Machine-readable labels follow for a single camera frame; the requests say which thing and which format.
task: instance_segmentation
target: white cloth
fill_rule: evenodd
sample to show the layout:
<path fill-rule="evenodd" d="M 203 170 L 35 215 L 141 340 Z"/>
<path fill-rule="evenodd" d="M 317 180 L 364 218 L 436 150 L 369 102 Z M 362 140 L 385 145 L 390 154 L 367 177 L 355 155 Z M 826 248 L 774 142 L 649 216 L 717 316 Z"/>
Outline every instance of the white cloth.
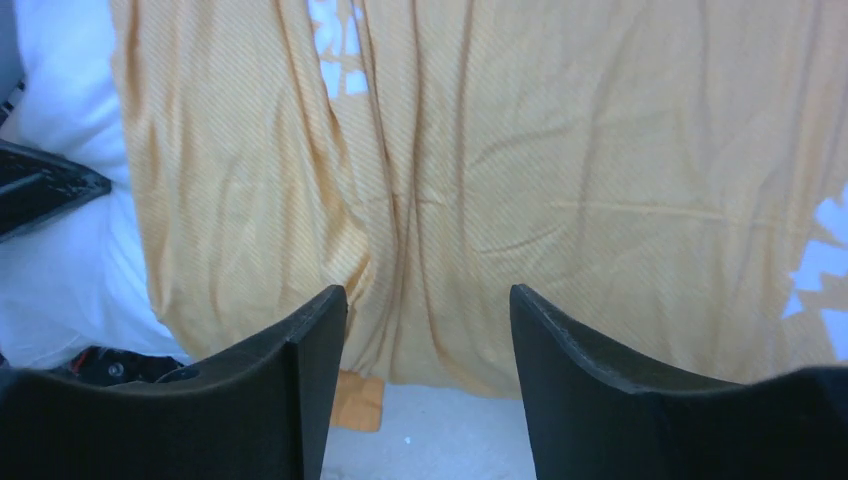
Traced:
<path fill-rule="evenodd" d="M 27 87 L 16 107 L 24 144 L 93 168 L 113 192 L 0 244 L 0 352 L 49 368 L 89 345 L 188 362 L 150 307 L 109 66 L 108 0 L 17 0 Z"/>

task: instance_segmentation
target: orange fabric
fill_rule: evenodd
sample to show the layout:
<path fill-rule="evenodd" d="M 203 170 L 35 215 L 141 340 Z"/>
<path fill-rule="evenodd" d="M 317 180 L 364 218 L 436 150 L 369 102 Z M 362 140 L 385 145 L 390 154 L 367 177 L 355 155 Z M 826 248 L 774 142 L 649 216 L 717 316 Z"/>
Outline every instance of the orange fabric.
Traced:
<path fill-rule="evenodd" d="M 194 355 L 338 283 L 343 368 L 517 396 L 527 283 L 702 374 L 841 358 L 837 263 L 790 273 L 845 250 L 816 212 L 848 3 L 112 3 L 150 296 Z"/>

